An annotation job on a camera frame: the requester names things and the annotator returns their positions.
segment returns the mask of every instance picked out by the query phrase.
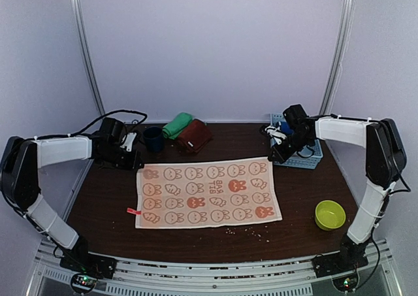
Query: green cloth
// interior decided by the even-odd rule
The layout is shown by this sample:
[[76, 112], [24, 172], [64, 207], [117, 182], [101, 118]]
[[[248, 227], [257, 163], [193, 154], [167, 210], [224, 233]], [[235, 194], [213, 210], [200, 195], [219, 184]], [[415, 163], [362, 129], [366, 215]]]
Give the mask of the green cloth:
[[176, 139], [178, 135], [193, 121], [189, 113], [179, 113], [173, 121], [163, 127], [164, 138]]

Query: towel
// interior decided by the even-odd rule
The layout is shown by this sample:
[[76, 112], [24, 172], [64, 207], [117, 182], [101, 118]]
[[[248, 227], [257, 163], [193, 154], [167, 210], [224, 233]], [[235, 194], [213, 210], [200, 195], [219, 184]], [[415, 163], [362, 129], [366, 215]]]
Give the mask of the towel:
[[280, 221], [266, 157], [146, 164], [137, 172], [138, 229], [193, 229]]
[[192, 115], [185, 112], [179, 113], [173, 121], [163, 127], [164, 138], [176, 139], [192, 120]]
[[212, 139], [209, 128], [200, 120], [193, 120], [177, 137], [178, 145], [186, 152], [197, 153]]

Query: red tag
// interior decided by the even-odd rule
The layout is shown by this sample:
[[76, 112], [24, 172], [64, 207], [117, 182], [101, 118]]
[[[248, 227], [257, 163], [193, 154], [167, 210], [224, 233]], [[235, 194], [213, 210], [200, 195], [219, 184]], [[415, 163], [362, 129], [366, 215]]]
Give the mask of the red tag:
[[136, 211], [136, 210], [133, 210], [132, 208], [126, 209], [126, 212], [131, 213], [131, 214], [135, 214], [136, 216], [141, 215], [141, 211]]

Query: brown cloth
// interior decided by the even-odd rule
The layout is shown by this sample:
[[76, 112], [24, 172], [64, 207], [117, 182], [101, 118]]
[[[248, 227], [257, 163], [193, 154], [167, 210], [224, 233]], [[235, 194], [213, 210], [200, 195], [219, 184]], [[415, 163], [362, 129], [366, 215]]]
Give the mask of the brown cloth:
[[177, 137], [177, 143], [186, 152], [197, 153], [212, 139], [209, 128], [200, 120], [193, 120]]

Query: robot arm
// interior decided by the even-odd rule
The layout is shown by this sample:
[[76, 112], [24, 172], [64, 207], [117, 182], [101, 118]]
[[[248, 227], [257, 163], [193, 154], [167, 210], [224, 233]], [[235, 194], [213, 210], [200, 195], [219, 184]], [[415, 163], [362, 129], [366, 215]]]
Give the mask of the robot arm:
[[29, 220], [40, 233], [50, 237], [64, 253], [61, 266], [84, 272], [94, 267], [104, 277], [111, 277], [114, 260], [88, 254], [84, 237], [66, 224], [40, 193], [38, 169], [56, 163], [94, 159], [109, 162], [119, 169], [139, 169], [144, 165], [136, 150], [132, 151], [136, 133], [120, 142], [123, 124], [105, 118], [98, 131], [76, 137], [40, 137], [8, 140], [0, 164], [0, 188], [6, 201]]
[[271, 127], [261, 129], [262, 133], [275, 139], [270, 156], [272, 161], [284, 163], [305, 145], [313, 146], [315, 139], [336, 140], [366, 148], [366, 192], [342, 239], [340, 253], [334, 258], [328, 255], [314, 260], [317, 269], [327, 269], [326, 272], [317, 271], [318, 276], [351, 270], [353, 265], [365, 265], [367, 260], [363, 255], [372, 230], [385, 212], [388, 194], [406, 166], [405, 151], [394, 121], [309, 117], [301, 105], [290, 106], [283, 115], [293, 130], [290, 135], [278, 134], [280, 131]]

